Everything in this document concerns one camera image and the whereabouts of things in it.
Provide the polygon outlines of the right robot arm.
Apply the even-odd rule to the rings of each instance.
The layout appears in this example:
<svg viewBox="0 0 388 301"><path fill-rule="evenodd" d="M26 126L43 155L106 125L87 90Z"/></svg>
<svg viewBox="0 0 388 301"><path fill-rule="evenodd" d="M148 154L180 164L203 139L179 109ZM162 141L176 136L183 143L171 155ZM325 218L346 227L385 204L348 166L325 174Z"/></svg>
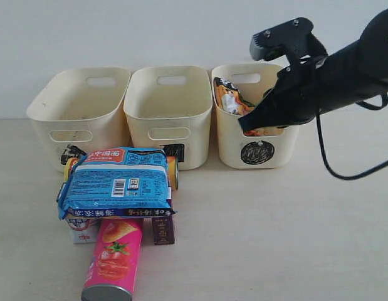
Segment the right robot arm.
<svg viewBox="0 0 388 301"><path fill-rule="evenodd" d="M317 114L387 96L388 8L368 23L359 39L331 55L312 30L309 19L296 18L252 36L252 59L285 56L289 65L278 72L255 109L239 118L243 131L302 125Z"/></svg>

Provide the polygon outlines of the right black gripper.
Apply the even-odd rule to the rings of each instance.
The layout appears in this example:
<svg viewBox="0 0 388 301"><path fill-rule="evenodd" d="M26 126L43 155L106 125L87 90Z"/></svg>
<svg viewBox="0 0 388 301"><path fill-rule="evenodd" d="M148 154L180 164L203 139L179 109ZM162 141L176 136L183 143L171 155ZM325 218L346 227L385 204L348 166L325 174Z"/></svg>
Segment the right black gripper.
<svg viewBox="0 0 388 301"><path fill-rule="evenodd" d="M315 83L317 63L327 57L326 48L312 33L286 42L281 54L289 65L278 73L274 89L267 90L250 113L240 117L242 131L263 127L287 127L305 124L313 119L306 116L309 98L305 90Z"/></svg>

